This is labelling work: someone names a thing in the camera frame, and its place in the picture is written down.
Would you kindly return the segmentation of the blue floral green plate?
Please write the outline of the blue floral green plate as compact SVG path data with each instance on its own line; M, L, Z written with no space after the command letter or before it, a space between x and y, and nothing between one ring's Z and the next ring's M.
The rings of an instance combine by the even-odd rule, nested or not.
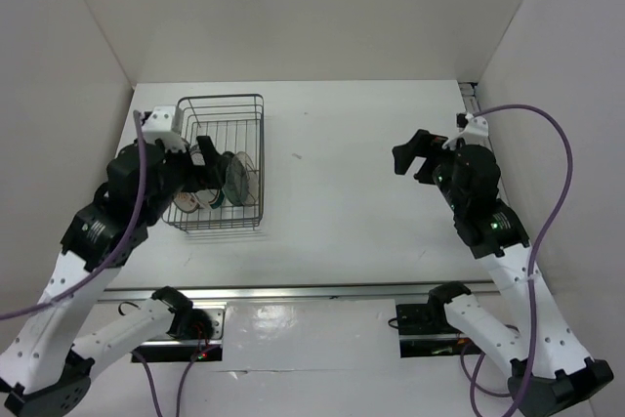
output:
M237 195L237 186L235 181L235 172L233 168L233 163L231 162L225 170L224 174L224 183L222 186L222 191L226 197L226 199L232 204L236 205L238 203L238 195Z

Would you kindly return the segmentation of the white plate green red rim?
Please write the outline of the white plate green red rim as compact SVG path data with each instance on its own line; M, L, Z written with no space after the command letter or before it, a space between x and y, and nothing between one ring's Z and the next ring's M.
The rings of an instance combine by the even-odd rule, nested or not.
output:
M225 201L225 195L223 191L219 189L209 189L208 190L210 198L208 202L208 206L211 210L216 210L220 208Z

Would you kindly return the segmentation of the orange sunburst white plate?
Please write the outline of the orange sunburst white plate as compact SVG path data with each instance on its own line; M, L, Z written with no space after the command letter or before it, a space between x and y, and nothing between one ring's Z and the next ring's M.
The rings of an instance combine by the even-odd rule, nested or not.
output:
M196 194L190 192L180 192L174 198L173 203L178 210L186 214L191 214L204 208Z

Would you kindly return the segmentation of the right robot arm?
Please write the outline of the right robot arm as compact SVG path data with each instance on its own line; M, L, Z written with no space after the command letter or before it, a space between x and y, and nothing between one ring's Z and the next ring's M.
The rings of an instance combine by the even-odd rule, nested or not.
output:
M605 387L612 370L577 340L540 270L530 264L527 233L498 196L501 172L494 154L479 145L449 149L445 141L419 130L393 148L395 171L403 175L414 159L423 159L415 180L439 189L459 237L492 278L514 325L486 312L460 282L431 290L426 319L437 331L453 327L471 339L504 374L523 415L552 416Z

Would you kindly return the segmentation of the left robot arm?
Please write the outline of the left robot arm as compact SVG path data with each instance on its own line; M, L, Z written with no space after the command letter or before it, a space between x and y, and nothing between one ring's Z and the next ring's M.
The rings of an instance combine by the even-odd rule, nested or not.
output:
M216 321L181 291L165 286L136 309L96 332L80 330L93 306L132 252L147 239L174 198L203 188L205 170L190 146L142 138L123 147L107 180L79 210L37 309L1 354L1 392L15 416L64 416L114 362L160 336L208 346Z

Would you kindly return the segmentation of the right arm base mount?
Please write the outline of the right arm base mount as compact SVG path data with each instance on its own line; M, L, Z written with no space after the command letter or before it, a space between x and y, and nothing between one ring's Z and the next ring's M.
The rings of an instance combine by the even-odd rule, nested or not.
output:
M434 319L426 304L396 305L387 324L398 334L401 358L479 354L463 333Z

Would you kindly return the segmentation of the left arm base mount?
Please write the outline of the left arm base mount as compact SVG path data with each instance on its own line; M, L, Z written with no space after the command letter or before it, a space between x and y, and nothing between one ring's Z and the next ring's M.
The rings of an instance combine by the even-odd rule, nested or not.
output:
M211 306L194 310L190 323L173 335L164 333L143 342L136 351L147 363L183 363L223 359L226 308Z

